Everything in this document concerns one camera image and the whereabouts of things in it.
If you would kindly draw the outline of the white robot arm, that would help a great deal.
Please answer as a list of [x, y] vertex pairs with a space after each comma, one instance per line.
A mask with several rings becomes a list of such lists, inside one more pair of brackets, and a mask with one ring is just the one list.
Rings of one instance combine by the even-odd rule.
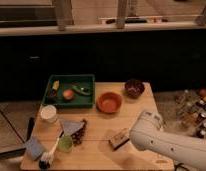
[[133, 146], [206, 171], [206, 140], [164, 132], [162, 124], [159, 113], [143, 110], [129, 133]]

